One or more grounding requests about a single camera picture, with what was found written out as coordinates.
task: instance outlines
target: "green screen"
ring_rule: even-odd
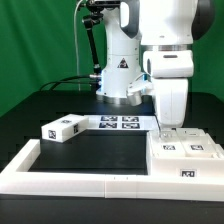
[[[77,75],[74,41],[76,0],[0,0],[0,115],[43,84]],[[195,73],[190,90],[224,100],[224,2],[215,0],[216,18],[209,32],[194,43]],[[92,73],[92,58],[78,12],[80,74]],[[101,66],[106,63],[103,24],[94,27]],[[59,89],[77,89],[62,85]]]

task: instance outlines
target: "white frame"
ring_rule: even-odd
[[[0,193],[224,201],[223,178],[27,172],[40,154],[31,139],[0,174]]]

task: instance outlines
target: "black table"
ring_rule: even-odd
[[[91,92],[33,93],[0,118],[0,169],[40,127],[67,114],[153,115],[144,104],[113,105]],[[190,93],[183,127],[201,128],[224,147],[224,103],[205,93]],[[145,131],[86,130],[64,144],[41,140],[32,171],[146,174]],[[223,223],[224,203],[0,195],[0,223]]]

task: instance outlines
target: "warning label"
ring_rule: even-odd
[[[124,58],[121,60],[120,64],[118,65],[118,68],[128,68],[128,64]]]

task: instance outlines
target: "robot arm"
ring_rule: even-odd
[[[129,38],[120,29],[120,1],[87,0],[85,6],[90,15],[83,22],[87,28],[93,59],[96,49],[92,31],[93,21],[103,19],[107,40],[107,64],[101,72],[101,87],[96,91],[97,99],[115,104],[127,104],[128,84],[141,74],[139,65],[139,40]]]
[[[141,82],[142,89],[146,86],[148,88],[143,94],[153,96],[156,116],[161,127],[174,128],[183,124],[188,93],[187,78],[191,77],[194,71],[190,50],[193,43],[192,24],[196,11],[202,13],[214,9],[211,2],[121,1],[121,28],[129,37],[141,40],[144,51],[143,67],[152,82],[151,86]],[[207,23],[207,27],[202,29],[208,29],[211,21],[207,20]],[[128,86],[127,95],[134,105],[141,103],[141,84],[138,81]]]

